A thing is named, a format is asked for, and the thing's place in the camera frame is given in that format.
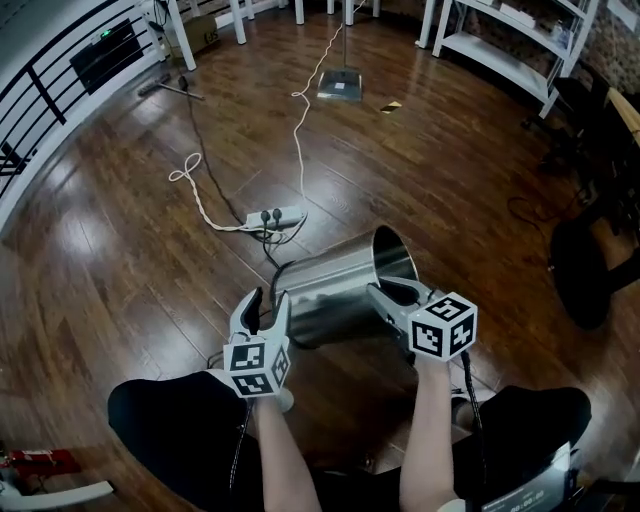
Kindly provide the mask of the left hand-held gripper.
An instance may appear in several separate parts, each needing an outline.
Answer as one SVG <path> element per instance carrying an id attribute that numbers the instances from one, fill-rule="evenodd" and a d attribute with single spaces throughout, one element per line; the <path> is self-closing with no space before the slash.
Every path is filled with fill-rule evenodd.
<path id="1" fill-rule="evenodd" d="M 230 316 L 230 343 L 223 349 L 230 386 L 244 399 L 279 395 L 291 368 L 289 293 L 278 299 L 273 323 L 265 330 L 259 330 L 262 297 L 257 287 L 239 302 Z"/>

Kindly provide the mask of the stainless steel trash can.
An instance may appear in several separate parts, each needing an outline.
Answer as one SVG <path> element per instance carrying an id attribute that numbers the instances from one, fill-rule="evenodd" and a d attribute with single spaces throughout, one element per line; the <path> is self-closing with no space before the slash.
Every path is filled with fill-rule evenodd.
<path id="1" fill-rule="evenodd" d="M 272 280 L 270 299 L 291 300 L 288 336 L 302 349 L 381 335 L 384 322 L 366 287 L 382 278 L 418 273 L 400 236 L 381 225 L 323 252 L 289 262 Z"/>

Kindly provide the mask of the person's left forearm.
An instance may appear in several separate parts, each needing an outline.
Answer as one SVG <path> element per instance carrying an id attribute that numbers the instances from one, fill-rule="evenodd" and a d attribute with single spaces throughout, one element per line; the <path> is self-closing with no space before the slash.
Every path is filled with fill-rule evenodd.
<path id="1" fill-rule="evenodd" d="M 321 512 L 311 473 L 276 398 L 258 398 L 254 419 L 265 512 Z"/>

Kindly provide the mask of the person's right forearm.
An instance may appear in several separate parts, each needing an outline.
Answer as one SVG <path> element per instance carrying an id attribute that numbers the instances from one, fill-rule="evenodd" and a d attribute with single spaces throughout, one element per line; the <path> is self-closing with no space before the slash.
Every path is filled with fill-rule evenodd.
<path id="1" fill-rule="evenodd" d="M 415 407 L 401 467 L 402 512 L 437 512 L 456 499 L 451 443 L 451 384 L 448 364 L 417 357 Z"/>

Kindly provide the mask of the white power strip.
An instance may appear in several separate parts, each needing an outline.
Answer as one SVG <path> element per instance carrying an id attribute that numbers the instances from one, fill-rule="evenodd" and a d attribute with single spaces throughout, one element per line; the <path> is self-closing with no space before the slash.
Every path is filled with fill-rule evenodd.
<path id="1" fill-rule="evenodd" d="M 294 227 L 306 214 L 298 206 L 285 206 L 253 212 L 247 215 L 245 226 L 250 229 L 279 230 Z"/>

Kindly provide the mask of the person's left leg black trousers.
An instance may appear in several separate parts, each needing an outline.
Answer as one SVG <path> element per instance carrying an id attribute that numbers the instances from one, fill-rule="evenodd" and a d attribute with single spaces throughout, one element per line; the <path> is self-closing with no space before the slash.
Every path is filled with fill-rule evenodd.
<path id="1" fill-rule="evenodd" d="M 205 371 L 118 385 L 108 420 L 122 444 L 171 491 L 206 512 L 264 512 L 257 440 L 246 402 Z"/>

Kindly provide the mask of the person's leg black trousers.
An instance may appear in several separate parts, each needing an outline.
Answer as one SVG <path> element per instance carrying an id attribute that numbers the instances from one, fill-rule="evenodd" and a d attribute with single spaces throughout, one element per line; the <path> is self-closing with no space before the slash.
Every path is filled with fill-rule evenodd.
<path id="1" fill-rule="evenodd" d="M 580 440 L 592 418 L 588 396 L 573 387 L 507 386 L 479 405 L 481 432 L 475 423 L 463 424 L 465 405 L 452 401 L 454 423 L 470 432 L 452 446 L 454 491 L 476 505 L 537 476 L 559 448 Z"/>
<path id="2" fill-rule="evenodd" d="M 118 385 L 108 420 L 122 444 L 171 491 L 206 512 L 264 512 L 257 440 L 246 402 L 205 371 Z"/>

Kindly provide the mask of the metal dustpan with pole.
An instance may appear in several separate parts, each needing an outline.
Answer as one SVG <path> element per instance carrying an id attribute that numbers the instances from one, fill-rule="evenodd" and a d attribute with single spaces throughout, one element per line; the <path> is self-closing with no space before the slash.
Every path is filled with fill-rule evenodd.
<path id="1" fill-rule="evenodd" d="M 322 72 L 316 96 L 327 100 L 360 102 L 363 96 L 362 75 L 348 64 L 348 33 L 346 24 L 346 9 L 342 7 L 342 22 L 339 29 L 330 39 L 325 51 L 324 60 L 338 36 L 341 36 L 341 66 Z"/>

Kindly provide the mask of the black tablet screen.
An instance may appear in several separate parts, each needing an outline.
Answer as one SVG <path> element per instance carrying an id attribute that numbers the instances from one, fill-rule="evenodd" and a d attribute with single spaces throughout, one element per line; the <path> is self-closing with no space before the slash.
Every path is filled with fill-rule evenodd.
<path id="1" fill-rule="evenodd" d="M 574 453 L 571 443 L 564 443 L 540 469 L 526 476 L 514 490 L 482 505 L 479 512 L 560 512 L 576 488 Z"/>

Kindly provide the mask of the black office chair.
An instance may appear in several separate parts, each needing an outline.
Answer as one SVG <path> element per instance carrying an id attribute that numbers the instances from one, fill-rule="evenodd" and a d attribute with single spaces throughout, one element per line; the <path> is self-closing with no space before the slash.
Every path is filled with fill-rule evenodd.
<path id="1" fill-rule="evenodd" d="M 530 130 L 533 126 L 547 135 L 551 143 L 549 151 L 541 158 L 538 169 L 549 172 L 561 162 L 573 164 L 581 155 L 586 135 L 599 122 L 604 111 L 608 81 L 592 66 L 581 63 L 581 68 L 590 76 L 590 84 L 580 78 L 558 78 L 556 90 L 560 100 L 560 124 L 553 119 L 529 116 L 521 127 Z"/>

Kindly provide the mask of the red fire extinguisher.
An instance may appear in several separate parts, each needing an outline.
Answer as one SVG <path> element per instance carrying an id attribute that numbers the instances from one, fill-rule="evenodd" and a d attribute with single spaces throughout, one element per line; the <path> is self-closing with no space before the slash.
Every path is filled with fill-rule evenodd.
<path id="1" fill-rule="evenodd" d="M 0 449 L 0 468 L 11 469 L 22 478 L 78 473 L 81 467 L 68 450 Z"/>

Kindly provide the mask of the white shelf unit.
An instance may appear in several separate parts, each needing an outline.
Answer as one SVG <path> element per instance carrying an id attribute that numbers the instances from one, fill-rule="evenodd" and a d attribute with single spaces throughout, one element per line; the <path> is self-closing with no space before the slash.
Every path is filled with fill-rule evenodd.
<path id="1" fill-rule="evenodd" d="M 499 74 L 532 95 L 541 103 L 538 118 L 543 120 L 559 97 L 557 84 L 571 74 L 579 60 L 593 26 L 599 0 L 552 0 L 571 15 L 569 28 L 563 35 L 553 36 L 510 16 L 500 0 L 443 0 L 432 55 L 442 49 L 457 52 Z M 464 30 L 469 10 L 478 11 L 494 22 L 500 22 L 554 57 L 547 75 L 542 75 L 524 61 Z"/>

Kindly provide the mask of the white table with cluttered devices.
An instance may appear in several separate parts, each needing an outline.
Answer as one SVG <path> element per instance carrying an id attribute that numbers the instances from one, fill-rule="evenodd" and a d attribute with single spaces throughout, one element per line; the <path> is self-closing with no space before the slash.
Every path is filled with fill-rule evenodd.
<path id="1" fill-rule="evenodd" d="M 158 59 L 165 61 L 167 54 L 171 54 L 175 59 L 174 47 L 171 43 L 177 42 L 187 69 L 194 71 L 196 63 L 177 0 L 138 0 L 138 6 L 154 48 L 158 52 Z"/>

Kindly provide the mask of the white table with plant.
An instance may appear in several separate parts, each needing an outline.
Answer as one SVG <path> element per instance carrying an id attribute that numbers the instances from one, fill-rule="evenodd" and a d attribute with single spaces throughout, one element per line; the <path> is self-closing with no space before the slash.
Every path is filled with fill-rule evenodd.
<path id="1" fill-rule="evenodd" d="M 295 22 L 302 25 L 305 22 L 304 0 L 229 0 L 230 11 L 215 17 L 218 30 L 231 27 L 238 45 L 247 42 L 244 22 L 252 21 L 255 15 L 266 10 L 292 7 Z"/>

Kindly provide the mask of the black metal railing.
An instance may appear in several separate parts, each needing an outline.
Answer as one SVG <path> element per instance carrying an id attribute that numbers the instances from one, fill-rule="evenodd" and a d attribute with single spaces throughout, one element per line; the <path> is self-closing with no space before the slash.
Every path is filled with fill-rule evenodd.
<path id="1" fill-rule="evenodd" d="M 89 95 L 70 59 L 127 19 L 143 56 Z M 0 0 L 0 200 L 92 96 L 152 54 L 138 0 Z"/>

